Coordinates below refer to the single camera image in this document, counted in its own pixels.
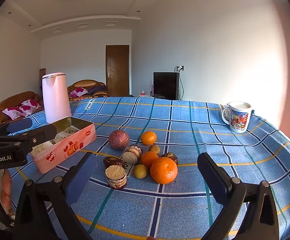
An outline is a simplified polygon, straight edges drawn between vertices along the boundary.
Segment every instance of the yellow-green fruit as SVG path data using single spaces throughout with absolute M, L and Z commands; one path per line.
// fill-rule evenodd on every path
M 149 148 L 148 148 L 148 151 L 152 151 L 154 153 L 156 153 L 157 155 L 160 153 L 160 148 L 158 145 L 151 145 Z
M 143 179 L 147 176 L 148 169 L 145 165 L 136 165 L 133 169 L 133 175 L 137 179 Z

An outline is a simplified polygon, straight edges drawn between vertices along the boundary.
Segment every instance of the brown door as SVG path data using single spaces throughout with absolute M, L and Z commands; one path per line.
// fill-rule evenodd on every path
M 129 96 L 129 45 L 106 46 L 106 76 L 109 96 Z

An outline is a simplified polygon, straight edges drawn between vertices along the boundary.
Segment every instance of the mug handle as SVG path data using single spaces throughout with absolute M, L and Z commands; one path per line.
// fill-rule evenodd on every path
M 223 119 L 223 121 L 224 121 L 226 124 L 229 124 L 229 121 L 227 121 L 227 120 L 224 118 L 224 111 L 226 111 L 226 109 L 229 109 L 229 106 L 226 106 L 226 107 L 222 110 L 222 119 Z

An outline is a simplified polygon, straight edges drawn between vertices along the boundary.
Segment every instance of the metal screw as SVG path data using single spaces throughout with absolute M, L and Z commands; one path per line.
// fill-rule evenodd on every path
M 240 183 L 240 179 L 237 178 L 237 177 L 233 177 L 232 178 L 232 182 L 235 183 L 235 184 L 239 184 Z
M 26 186 L 30 186 L 30 185 L 32 185 L 32 180 L 31 180 L 31 179 L 26 180 L 26 181 L 25 181 L 25 185 L 26 185 Z
M 56 183 L 61 182 L 62 180 L 63 180 L 63 177 L 61 177 L 61 176 L 56 176 L 56 177 L 54 178 L 54 181 L 55 181 Z
M 269 187 L 269 183 L 267 181 L 265 181 L 265 180 L 262 181 L 262 184 L 263 184 L 264 187 Z

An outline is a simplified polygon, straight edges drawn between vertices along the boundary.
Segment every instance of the cartoon mug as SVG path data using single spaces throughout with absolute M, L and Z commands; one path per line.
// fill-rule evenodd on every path
M 225 123 L 229 124 L 230 130 L 236 133 L 243 133 L 247 130 L 251 115 L 251 105 L 246 102 L 232 101 L 228 103 L 222 110 L 222 119 Z

